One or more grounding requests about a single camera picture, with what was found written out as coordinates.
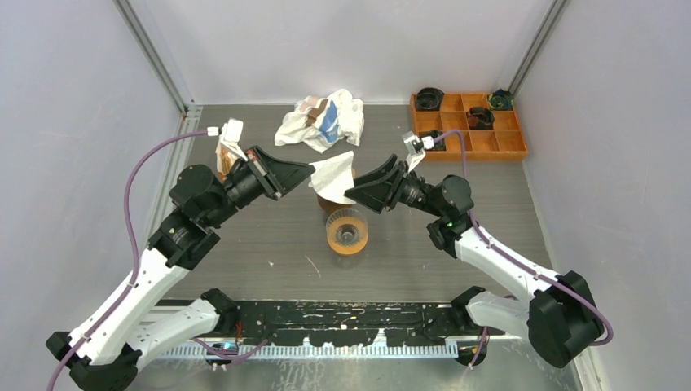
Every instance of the gray wall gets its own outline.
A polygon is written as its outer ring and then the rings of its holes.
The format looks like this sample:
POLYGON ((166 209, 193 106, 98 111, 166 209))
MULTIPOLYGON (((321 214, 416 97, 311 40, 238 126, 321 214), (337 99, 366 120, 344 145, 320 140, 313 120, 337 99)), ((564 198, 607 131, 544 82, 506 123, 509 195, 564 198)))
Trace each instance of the gray wall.
MULTIPOLYGON (((46 338, 130 269, 123 186, 179 115, 111 2, 3 2, 0 53, 0 389, 37 390, 57 363, 46 338)), ((164 162, 134 185, 140 237, 164 162)))
POLYGON ((292 103, 339 88, 369 103, 406 103, 429 85, 508 86, 551 2, 136 3, 195 101, 220 104, 292 103))
POLYGON ((691 3, 571 2, 517 102, 558 270, 609 315, 614 390, 688 389, 691 3))

